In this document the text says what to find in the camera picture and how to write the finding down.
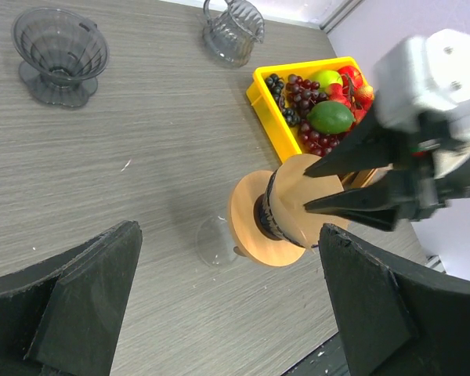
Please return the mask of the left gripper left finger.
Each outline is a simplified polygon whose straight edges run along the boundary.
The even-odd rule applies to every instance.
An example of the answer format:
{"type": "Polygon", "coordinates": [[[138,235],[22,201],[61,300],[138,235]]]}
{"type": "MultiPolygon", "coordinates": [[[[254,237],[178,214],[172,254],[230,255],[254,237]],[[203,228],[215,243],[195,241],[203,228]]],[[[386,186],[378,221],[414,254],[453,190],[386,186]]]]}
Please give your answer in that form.
{"type": "Polygon", "coordinates": [[[142,242],[123,221],[0,277],[0,375],[108,375],[142,242]]]}

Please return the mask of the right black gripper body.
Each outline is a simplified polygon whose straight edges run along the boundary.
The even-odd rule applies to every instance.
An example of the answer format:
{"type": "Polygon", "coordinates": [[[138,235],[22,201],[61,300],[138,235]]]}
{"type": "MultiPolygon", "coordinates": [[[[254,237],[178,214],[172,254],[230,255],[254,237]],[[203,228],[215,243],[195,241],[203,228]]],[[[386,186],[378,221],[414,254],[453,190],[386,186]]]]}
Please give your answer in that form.
{"type": "Polygon", "coordinates": [[[470,111],[375,104],[383,146],[376,220],[420,221],[452,199],[470,198],[470,111]]]}

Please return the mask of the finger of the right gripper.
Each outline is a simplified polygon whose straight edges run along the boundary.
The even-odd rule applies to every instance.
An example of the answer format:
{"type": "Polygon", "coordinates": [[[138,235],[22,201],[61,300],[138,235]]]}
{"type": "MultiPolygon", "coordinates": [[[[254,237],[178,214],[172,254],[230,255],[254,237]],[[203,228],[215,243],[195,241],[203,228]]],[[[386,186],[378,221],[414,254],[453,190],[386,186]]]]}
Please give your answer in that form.
{"type": "Polygon", "coordinates": [[[395,133],[378,120],[372,105],[362,121],[329,154],[305,169],[312,178],[385,167],[394,160],[395,133]]]}
{"type": "Polygon", "coordinates": [[[397,192],[384,183],[352,189],[304,204],[308,213],[335,215],[382,231],[393,231],[403,211],[397,192]]]}

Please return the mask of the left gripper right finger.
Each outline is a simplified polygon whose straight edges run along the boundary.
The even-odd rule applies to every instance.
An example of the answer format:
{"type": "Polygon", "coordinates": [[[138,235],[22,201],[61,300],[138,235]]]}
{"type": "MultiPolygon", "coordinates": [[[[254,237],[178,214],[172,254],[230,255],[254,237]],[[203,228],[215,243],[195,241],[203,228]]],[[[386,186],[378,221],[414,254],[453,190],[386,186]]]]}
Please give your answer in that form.
{"type": "Polygon", "coordinates": [[[352,375],[470,375],[470,281],[337,226],[320,260],[352,375]]]}

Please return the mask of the brown paper coffee filter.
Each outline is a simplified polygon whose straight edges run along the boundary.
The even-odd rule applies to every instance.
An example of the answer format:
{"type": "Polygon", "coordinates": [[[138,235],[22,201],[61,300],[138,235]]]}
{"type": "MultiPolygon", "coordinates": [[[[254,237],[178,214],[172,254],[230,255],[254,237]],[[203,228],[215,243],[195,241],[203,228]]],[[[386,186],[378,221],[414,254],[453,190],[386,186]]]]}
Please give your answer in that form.
{"type": "Polygon", "coordinates": [[[277,170],[271,192],[269,207],[283,234],[298,246],[310,249],[319,243],[320,229],[332,223],[346,230],[348,219],[334,215],[306,212],[304,204],[341,193],[344,188],[336,175],[311,178],[305,170],[320,160],[315,154],[296,154],[289,157],[277,170]]]}

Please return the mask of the blue glass dripper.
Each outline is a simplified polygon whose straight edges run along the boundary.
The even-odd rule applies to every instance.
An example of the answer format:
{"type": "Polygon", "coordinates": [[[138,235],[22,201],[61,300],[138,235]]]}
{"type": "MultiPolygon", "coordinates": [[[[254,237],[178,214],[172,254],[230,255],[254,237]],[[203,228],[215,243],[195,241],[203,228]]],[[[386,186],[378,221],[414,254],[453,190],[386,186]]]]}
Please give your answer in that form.
{"type": "Polygon", "coordinates": [[[261,229],[271,240],[285,240],[297,247],[306,249],[306,237],[291,212],[284,206],[283,201],[273,194],[278,168],[269,177],[264,193],[256,205],[256,218],[261,229]]]}

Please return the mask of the wooden dripper ring holder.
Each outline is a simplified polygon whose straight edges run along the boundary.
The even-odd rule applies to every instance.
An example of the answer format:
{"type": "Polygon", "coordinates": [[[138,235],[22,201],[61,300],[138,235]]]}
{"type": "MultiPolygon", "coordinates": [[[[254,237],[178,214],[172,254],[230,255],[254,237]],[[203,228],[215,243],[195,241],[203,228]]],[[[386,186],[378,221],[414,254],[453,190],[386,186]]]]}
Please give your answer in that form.
{"type": "Polygon", "coordinates": [[[271,175],[271,171],[258,170],[236,184],[228,200],[227,221],[240,254],[264,266],[284,267],[297,262],[305,249],[286,240],[268,238],[256,222],[255,205],[271,175]]]}

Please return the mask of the glass carafe with wood band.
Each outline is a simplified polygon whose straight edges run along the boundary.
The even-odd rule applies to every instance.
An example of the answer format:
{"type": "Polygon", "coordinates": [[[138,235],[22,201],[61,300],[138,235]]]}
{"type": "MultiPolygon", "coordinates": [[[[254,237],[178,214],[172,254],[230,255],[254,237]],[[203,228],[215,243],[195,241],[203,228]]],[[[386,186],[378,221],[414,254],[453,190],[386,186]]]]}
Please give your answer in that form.
{"type": "Polygon", "coordinates": [[[212,268],[230,267],[241,258],[228,221],[221,215],[210,216],[199,225],[195,244],[199,258],[212,268]]]}

